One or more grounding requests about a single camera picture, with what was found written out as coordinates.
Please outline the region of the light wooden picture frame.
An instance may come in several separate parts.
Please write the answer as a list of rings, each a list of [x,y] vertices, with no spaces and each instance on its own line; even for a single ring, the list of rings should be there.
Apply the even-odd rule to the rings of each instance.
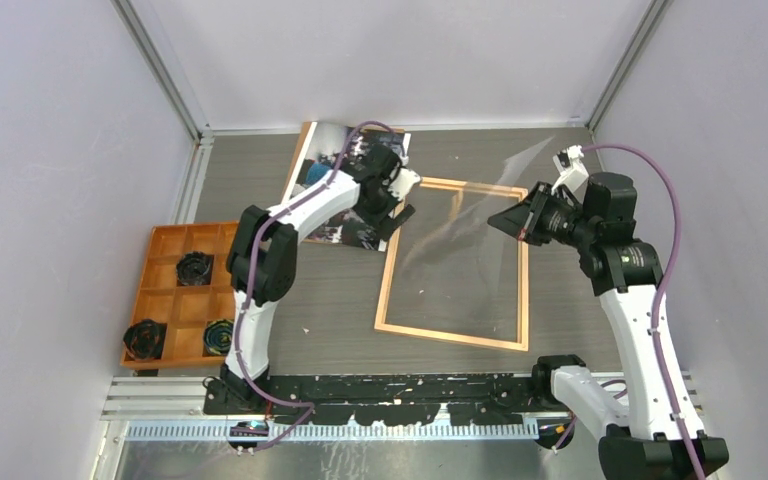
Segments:
[[[392,237],[374,329],[473,347],[529,349],[529,253],[488,217],[524,199],[524,187],[427,177],[419,208]]]

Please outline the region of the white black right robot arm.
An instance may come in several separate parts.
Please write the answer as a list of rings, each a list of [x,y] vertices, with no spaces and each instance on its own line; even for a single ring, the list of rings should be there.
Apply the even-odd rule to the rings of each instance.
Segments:
[[[565,185],[539,182],[487,223],[529,245],[574,248],[617,342],[625,403],[574,354],[538,359],[534,403],[566,407],[574,426],[597,439],[607,479],[705,479],[728,462],[728,447],[706,432],[684,383],[667,320],[666,276],[654,247],[634,235],[636,203],[631,178],[597,173],[587,178],[583,200]]]

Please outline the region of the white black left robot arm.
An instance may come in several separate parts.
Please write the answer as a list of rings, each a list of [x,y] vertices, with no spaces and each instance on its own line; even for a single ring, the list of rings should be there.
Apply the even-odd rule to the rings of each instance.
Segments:
[[[391,236],[414,213],[403,202],[421,177],[404,150],[372,145],[359,161],[338,156],[321,178],[268,209],[241,214],[226,261],[236,302],[231,347],[220,373],[228,400],[240,412],[258,412],[267,398],[259,381],[269,369],[268,344],[281,299],[294,284],[298,247],[335,215],[351,211],[376,241]]]

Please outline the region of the printed photo with white border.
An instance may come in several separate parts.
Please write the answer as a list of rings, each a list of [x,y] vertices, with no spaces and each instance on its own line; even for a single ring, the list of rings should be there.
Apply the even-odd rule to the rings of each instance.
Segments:
[[[330,173],[311,185],[303,193],[283,201],[279,208],[294,206],[296,209],[280,219],[282,223],[292,224],[298,231],[299,239],[306,240],[313,230],[323,225],[335,214],[343,210],[352,210],[356,204],[360,185],[344,172],[344,159],[349,150],[349,140],[343,144]]]

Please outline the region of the clear plastic sheet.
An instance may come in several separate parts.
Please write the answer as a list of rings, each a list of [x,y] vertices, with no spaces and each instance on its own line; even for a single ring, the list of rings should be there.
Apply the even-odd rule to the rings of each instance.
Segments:
[[[517,243],[487,219],[520,194],[511,189],[553,139],[547,137],[488,172],[467,176],[458,190],[421,187],[410,199],[415,216],[401,229],[385,321],[397,327],[513,342],[518,337]]]

